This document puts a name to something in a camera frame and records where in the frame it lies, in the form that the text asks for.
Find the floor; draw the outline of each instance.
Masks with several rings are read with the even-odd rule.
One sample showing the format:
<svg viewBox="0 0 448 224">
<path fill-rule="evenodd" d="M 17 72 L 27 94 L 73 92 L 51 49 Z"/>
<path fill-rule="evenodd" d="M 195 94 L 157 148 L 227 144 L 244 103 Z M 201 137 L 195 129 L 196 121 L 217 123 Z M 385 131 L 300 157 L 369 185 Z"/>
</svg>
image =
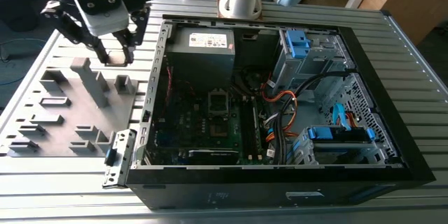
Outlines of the floor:
<svg viewBox="0 0 448 224">
<path fill-rule="evenodd" d="M 36 13 L 43 8 L 45 2 L 47 0 L 39 0 L 33 3 Z M 23 33 L 11 31 L 7 25 L 0 22 L 0 45 L 17 38 L 47 40 L 52 31 L 52 26 L 43 18 L 40 19 L 37 28 L 33 31 Z M 3 45 L 9 54 L 9 61 L 0 61 L 0 114 L 43 46 L 44 43 L 37 40 L 21 40 Z M 425 40 L 417 45 L 417 48 L 440 75 L 440 78 L 448 83 L 448 70 L 445 67 L 448 66 L 448 34 L 440 35 L 439 30 L 432 31 Z"/>
</svg>

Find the motherboard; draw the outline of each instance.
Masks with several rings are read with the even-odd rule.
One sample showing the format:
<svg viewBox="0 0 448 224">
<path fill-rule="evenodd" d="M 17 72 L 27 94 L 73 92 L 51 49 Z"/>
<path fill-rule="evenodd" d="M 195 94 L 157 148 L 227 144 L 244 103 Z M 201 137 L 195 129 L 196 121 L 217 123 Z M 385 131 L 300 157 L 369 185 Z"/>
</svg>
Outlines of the motherboard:
<svg viewBox="0 0 448 224">
<path fill-rule="evenodd" d="M 237 97 L 223 89 L 173 91 L 156 123 L 157 160 L 171 165 L 264 164 L 257 111 L 255 97 Z"/>
</svg>

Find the label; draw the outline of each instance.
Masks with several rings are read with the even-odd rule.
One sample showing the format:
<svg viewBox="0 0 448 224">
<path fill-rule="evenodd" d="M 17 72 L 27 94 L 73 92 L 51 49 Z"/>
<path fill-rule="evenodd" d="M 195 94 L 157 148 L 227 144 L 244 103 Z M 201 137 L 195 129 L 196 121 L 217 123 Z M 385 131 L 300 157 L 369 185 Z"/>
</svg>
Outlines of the label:
<svg viewBox="0 0 448 224">
<path fill-rule="evenodd" d="M 189 35 L 188 45 L 191 47 L 227 48 L 225 34 L 197 34 Z"/>
<path fill-rule="evenodd" d="M 324 195 L 317 191 L 288 191 L 287 198 L 291 199 L 292 197 L 312 197 L 312 196 L 321 196 Z"/>
<path fill-rule="evenodd" d="M 267 84 L 271 86 L 271 88 L 275 87 L 275 82 L 273 82 L 273 81 L 268 80 L 268 81 L 267 81 Z"/>
<path fill-rule="evenodd" d="M 273 155 L 275 155 L 275 151 L 273 150 L 271 150 L 271 149 L 268 149 L 268 151 L 267 151 L 267 156 L 268 157 L 271 157 L 271 158 L 273 158 Z"/>
</svg>

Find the metal bracket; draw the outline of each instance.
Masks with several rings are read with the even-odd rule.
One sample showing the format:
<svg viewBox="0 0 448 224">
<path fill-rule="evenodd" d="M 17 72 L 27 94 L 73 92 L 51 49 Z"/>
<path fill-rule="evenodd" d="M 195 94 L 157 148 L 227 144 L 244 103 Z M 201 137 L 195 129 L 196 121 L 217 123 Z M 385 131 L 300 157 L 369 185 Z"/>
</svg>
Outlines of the metal bracket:
<svg viewBox="0 0 448 224">
<path fill-rule="evenodd" d="M 111 149 L 107 151 L 104 164 L 105 176 L 103 188 L 127 188 L 127 177 L 131 165 L 132 149 L 136 139 L 136 131 L 129 129 L 119 131 Z"/>
</svg>

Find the sticker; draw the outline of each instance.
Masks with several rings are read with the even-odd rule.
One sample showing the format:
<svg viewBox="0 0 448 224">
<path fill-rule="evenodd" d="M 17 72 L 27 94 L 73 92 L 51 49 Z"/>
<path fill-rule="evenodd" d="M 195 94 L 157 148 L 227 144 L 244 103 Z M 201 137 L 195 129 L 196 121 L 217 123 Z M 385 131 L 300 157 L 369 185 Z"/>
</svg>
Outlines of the sticker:
<svg viewBox="0 0 448 224">
<path fill-rule="evenodd" d="M 321 196 L 324 195 L 317 191 L 288 191 L 287 198 L 291 199 L 292 197 L 312 197 L 312 196 Z"/>
<path fill-rule="evenodd" d="M 188 45 L 191 47 L 227 48 L 225 34 L 191 34 Z"/>
<path fill-rule="evenodd" d="M 267 81 L 267 84 L 271 86 L 271 88 L 275 87 L 275 82 L 273 82 L 273 81 L 268 80 L 268 81 Z"/>
<path fill-rule="evenodd" d="M 275 151 L 271 150 L 271 149 L 268 149 L 268 151 L 267 151 L 265 154 L 267 154 L 268 157 L 272 157 L 272 158 L 273 158 Z"/>
</svg>

